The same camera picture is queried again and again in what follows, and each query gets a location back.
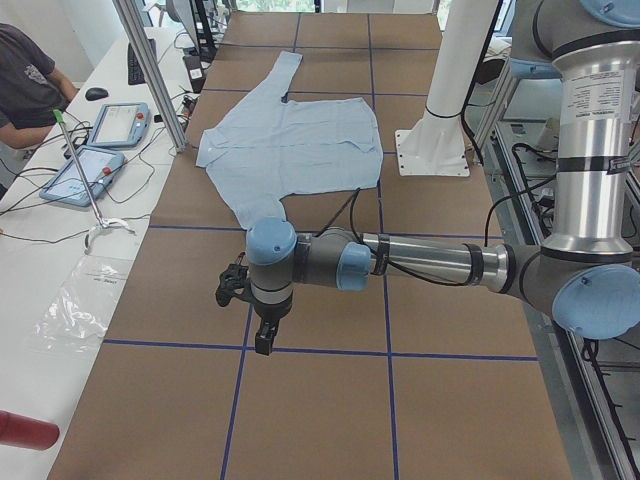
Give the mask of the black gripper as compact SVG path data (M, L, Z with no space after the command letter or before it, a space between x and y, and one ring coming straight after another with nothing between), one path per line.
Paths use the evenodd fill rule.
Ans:
M289 314L291 308L291 299L277 304L258 302L254 306L255 312L260 317L260 326L256 332L254 343L257 354L269 356L272 353L280 320Z

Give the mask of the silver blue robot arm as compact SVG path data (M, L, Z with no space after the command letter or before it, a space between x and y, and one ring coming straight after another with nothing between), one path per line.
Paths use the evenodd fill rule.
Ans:
M261 320L258 353L271 353L295 283L359 291L370 276L395 272L447 287L482 285L591 340L638 323L639 275L621 229L639 5L522 1L511 63L515 74L545 71L562 79L550 236L538 247L480 247L339 228L314 236L286 221L262 220L247 233L243 268L245 298Z

